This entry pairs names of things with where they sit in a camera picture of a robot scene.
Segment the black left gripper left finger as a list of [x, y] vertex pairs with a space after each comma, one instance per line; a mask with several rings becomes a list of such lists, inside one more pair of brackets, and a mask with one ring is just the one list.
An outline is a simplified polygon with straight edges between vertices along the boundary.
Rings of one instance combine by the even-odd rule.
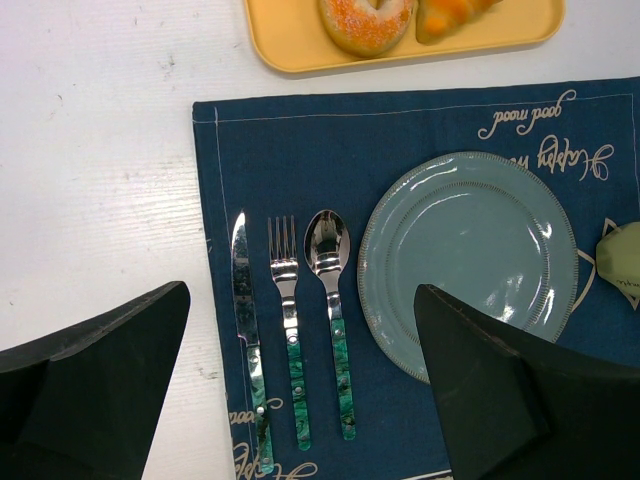
[[189, 308], [173, 281], [2, 351], [2, 478], [141, 478]]

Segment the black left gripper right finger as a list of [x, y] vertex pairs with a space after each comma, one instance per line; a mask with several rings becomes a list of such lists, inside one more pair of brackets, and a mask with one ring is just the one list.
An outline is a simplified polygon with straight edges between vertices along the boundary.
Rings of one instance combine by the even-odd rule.
[[456, 479], [636, 479], [639, 370], [421, 285], [414, 314]]

